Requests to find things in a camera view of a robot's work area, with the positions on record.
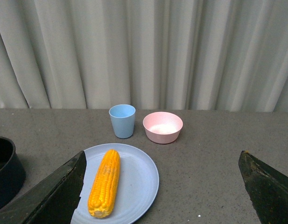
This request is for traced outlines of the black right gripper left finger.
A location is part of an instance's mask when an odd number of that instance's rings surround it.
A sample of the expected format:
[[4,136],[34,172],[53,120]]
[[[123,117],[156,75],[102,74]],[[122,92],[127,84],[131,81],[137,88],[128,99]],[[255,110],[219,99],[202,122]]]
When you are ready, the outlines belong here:
[[80,201],[86,165],[81,151],[0,210],[0,224],[69,224]]

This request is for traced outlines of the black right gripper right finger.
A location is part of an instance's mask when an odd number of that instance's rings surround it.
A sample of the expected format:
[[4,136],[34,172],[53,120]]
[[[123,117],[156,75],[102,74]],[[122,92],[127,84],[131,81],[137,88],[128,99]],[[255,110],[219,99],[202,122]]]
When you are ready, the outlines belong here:
[[262,224],[288,224],[288,177],[247,151],[239,169],[253,208]]

